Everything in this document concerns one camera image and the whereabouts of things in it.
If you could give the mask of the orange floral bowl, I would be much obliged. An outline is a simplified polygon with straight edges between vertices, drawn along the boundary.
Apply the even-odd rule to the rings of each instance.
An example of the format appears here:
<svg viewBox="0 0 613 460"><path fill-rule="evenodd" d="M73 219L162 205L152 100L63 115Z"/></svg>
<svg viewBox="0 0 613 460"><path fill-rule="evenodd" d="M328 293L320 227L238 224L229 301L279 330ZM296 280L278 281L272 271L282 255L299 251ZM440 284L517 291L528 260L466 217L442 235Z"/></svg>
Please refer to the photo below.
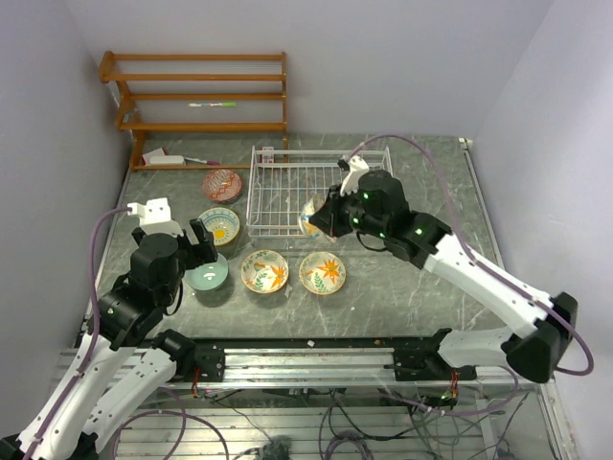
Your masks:
<svg viewBox="0 0 613 460"><path fill-rule="evenodd" d="M342 260L326 251L308 254L301 262L299 278L311 293L330 295L337 292L346 282L347 270Z"/></svg>
<svg viewBox="0 0 613 460"><path fill-rule="evenodd" d="M247 288L260 294L279 291L288 280L288 263L274 250L258 250L242 262L240 278Z"/></svg>
<svg viewBox="0 0 613 460"><path fill-rule="evenodd" d="M319 195L314 195L313 197L309 198L298 216L298 225L302 234L308 239L316 242L333 243L335 242L334 237L330 237L318 227L310 223L310 218L323 207L324 203L325 200Z"/></svg>

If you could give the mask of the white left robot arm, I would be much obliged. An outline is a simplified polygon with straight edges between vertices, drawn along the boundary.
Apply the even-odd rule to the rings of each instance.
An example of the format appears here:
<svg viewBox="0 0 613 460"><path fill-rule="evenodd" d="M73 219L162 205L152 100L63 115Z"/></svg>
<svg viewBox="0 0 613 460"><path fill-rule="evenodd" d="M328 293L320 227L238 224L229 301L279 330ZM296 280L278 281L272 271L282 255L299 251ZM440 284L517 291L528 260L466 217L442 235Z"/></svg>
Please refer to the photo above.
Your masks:
<svg viewBox="0 0 613 460"><path fill-rule="evenodd" d="M214 237L204 224L184 230L150 232L144 225L129 270L112 289L95 298L88 331L73 363L51 399L20 433L1 441L4 459L95 459L111 434L158 386L185 380L194 371L195 344L185 335L159 333L133 371L111 380L149 332L180 302L185 273L217 259Z"/></svg>

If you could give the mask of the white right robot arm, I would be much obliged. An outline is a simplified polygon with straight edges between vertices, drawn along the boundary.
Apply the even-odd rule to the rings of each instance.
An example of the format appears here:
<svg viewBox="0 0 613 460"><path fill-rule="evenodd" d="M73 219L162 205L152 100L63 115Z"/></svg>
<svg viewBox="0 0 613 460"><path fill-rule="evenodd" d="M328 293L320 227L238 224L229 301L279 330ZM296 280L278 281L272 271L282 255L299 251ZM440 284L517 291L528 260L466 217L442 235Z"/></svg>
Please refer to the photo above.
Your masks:
<svg viewBox="0 0 613 460"><path fill-rule="evenodd" d="M473 251L444 222L412 210L400 181L388 172L365 172L355 183L350 194L341 185L330 187L307 222L329 238L381 240L384 251L445 279L504 323L496 330L445 333L421 358L429 377L443 379L464 366L508 366L545 383L558 371L577 322L579 303L572 295L530 287Z"/></svg>

